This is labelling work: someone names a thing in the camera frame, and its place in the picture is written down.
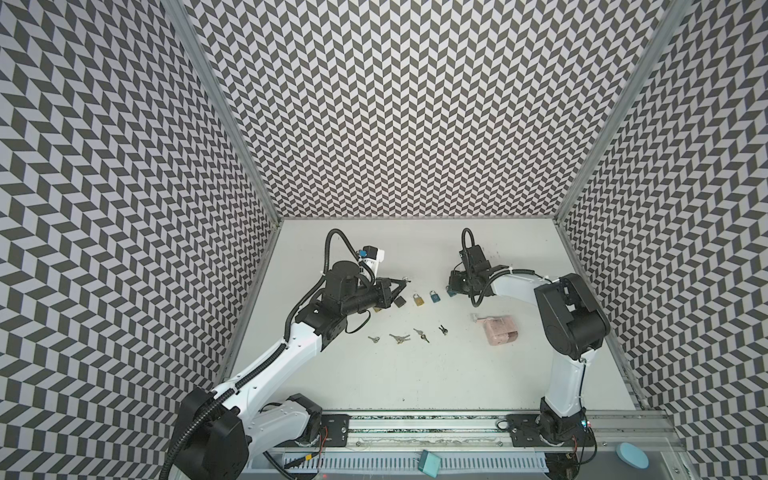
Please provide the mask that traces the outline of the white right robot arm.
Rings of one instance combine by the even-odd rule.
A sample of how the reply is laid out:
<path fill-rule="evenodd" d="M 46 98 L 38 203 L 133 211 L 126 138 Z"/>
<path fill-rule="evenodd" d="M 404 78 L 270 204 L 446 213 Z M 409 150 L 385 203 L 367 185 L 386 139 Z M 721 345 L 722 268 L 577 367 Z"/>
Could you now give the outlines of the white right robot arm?
<path fill-rule="evenodd" d="M 538 308 L 543 332 L 553 350 L 548 389 L 535 423 L 537 440 L 560 446 L 585 446 L 591 426 L 583 390 L 588 367 L 610 333 L 585 280 L 570 273 L 551 280 L 531 269 L 494 266 L 468 227 L 461 232 L 461 270 L 452 270 L 448 287 L 478 308 L 492 296 L 515 298 Z"/>

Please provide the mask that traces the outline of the aluminium right corner post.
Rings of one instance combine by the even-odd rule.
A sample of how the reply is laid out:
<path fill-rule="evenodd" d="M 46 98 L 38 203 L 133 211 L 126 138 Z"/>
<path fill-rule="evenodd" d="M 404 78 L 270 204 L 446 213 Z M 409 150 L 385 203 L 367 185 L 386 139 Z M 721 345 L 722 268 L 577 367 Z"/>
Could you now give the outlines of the aluminium right corner post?
<path fill-rule="evenodd" d="M 563 224 L 569 212 L 576 204 L 692 4 L 693 2 L 690 0 L 674 0 L 669 3 L 668 9 L 665 10 L 658 27 L 654 30 L 647 47 L 640 55 L 615 106 L 607 116 L 606 122 L 595 143 L 558 207 L 554 215 L 556 225 Z"/>

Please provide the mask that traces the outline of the light blue oval object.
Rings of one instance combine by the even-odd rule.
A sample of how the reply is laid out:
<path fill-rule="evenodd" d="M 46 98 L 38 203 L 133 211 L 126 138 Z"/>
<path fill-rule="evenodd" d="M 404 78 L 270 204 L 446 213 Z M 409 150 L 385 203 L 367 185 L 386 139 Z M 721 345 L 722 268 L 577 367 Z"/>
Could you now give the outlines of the light blue oval object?
<path fill-rule="evenodd" d="M 645 470 L 650 466 L 650 459 L 646 452 L 632 443 L 619 443 L 615 448 L 615 452 L 622 462 L 632 468 Z"/>

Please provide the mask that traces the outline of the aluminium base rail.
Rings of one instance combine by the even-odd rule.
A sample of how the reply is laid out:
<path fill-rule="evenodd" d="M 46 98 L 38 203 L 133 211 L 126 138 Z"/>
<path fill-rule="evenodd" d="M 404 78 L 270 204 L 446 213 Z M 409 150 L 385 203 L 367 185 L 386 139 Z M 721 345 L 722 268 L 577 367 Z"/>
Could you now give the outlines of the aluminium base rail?
<path fill-rule="evenodd" d="M 349 451 L 522 450 L 505 419 L 508 410 L 337 410 L 312 450 L 323 445 Z M 682 451 L 667 414 L 654 410 L 592 410 L 587 413 L 598 448 L 633 443 L 647 451 Z"/>

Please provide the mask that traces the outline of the teal square block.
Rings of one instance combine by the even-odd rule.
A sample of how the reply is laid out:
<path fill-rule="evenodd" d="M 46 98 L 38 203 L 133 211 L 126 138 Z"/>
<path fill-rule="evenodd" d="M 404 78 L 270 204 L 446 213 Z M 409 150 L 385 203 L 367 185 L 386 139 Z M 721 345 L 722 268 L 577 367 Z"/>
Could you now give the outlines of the teal square block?
<path fill-rule="evenodd" d="M 442 458 L 437 454 L 428 450 L 421 452 L 417 463 L 417 470 L 420 473 L 435 479 L 440 472 L 441 466 Z"/>

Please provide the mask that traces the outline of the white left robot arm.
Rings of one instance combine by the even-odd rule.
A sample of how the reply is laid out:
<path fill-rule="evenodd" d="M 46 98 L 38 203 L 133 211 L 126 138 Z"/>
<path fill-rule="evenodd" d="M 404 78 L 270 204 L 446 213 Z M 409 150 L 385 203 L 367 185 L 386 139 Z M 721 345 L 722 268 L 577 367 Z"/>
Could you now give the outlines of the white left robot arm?
<path fill-rule="evenodd" d="M 272 449 L 298 443 L 322 449 L 328 430 L 323 410 L 303 394 L 274 402 L 273 395 L 295 372 L 350 333 L 348 318 L 388 309 L 407 283 L 377 274 L 382 249 L 351 248 L 349 260 L 333 262 L 331 229 L 324 242 L 319 280 L 290 310 L 282 337 L 248 367 L 212 390 L 193 389 L 181 402 L 164 463 L 162 479 L 179 472 L 186 479 L 236 479 L 248 461 Z"/>

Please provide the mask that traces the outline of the aluminium corner post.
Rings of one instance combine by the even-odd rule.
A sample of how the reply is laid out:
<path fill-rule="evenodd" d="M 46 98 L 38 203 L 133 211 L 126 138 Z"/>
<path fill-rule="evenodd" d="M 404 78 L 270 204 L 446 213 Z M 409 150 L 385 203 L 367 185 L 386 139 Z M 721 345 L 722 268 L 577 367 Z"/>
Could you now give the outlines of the aluminium corner post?
<path fill-rule="evenodd" d="M 211 105 L 228 135 L 238 160 L 266 211 L 270 223 L 279 226 L 281 222 L 280 216 L 278 215 L 267 188 L 257 170 L 256 162 L 253 159 L 242 132 L 240 131 L 226 96 L 214 75 L 209 59 L 199 42 L 192 23 L 190 22 L 184 2 L 178 0 L 165 0 L 162 1 L 162 4 L 169 21 L 175 29 L 177 38 L 189 57 L 192 67 L 194 68 Z"/>
<path fill-rule="evenodd" d="M 669 3 L 668 9 L 665 10 L 658 27 L 654 30 L 647 47 L 640 55 L 615 106 L 607 116 L 606 122 L 595 143 L 558 207 L 554 215 L 556 225 L 563 224 L 569 212 L 576 204 L 692 4 L 693 2 L 690 0 L 674 0 Z"/>

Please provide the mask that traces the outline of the pink pencil sharpener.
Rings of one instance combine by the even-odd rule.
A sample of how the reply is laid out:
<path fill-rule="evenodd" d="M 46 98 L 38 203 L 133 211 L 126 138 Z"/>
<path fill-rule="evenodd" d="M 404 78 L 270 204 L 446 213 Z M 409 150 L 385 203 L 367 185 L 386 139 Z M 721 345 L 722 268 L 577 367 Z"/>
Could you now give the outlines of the pink pencil sharpener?
<path fill-rule="evenodd" d="M 473 314 L 474 323 L 482 326 L 489 345 L 499 346 L 509 344 L 518 339 L 518 327 L 510 315 L 480 316 Z"/>

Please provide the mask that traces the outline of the aluminium left corner post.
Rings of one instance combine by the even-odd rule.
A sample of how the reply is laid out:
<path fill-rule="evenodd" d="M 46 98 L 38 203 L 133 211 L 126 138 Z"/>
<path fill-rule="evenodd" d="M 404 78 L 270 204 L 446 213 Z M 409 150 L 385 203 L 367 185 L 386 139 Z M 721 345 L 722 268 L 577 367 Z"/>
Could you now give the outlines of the aluminium left corner post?
<path fill-rule="evenodd" d="M 175 29 L 177 38 L 189 57 L 192 67 L 194 68 L 211 105 L 228 135 L 238 160 L 266 211 L 270 223 L 279 226 L 281 222 L 280 216 L 278 215 L 267 188 L 257 170 L 256 162 L 253 159 L 242 132 L 240 131 L 226 96 L 214 75 L 209 59 L 199 42 L 192 23 L 190 22 L 184 2 L 178 0 L 165 0 L 162 1 L 162 4 L 169 21 Z"/>

